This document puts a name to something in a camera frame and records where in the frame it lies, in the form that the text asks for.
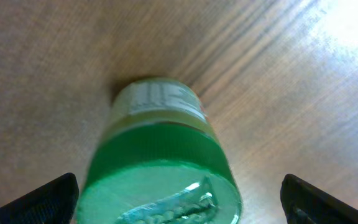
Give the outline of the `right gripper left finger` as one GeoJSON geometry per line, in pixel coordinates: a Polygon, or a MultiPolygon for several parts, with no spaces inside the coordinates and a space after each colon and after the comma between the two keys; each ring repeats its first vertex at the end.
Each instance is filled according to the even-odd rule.
{"type": "Polygon", "coordinates": [[[66,173],[0,208],[0,224],[71,222],[79,197],[76,176],[66,173]]]}

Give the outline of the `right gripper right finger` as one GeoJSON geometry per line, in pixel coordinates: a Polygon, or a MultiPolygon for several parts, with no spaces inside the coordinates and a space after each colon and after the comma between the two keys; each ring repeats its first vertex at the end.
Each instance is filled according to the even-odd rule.
{"type": "Polygon", "coordinates": [[[358,224],[358,210],[303,179],[287,174],[280,201],[289,224],[358,224]]]}

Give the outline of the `green lid glass jar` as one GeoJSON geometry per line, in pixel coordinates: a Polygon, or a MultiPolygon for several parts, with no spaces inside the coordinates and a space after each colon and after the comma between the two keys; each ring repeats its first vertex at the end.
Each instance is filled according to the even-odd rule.
{"type": "Polygon", "coordinates": [[[144,78],[116,96],[78,223],[238,223],[242,198],[198,96],[144,78]]]}

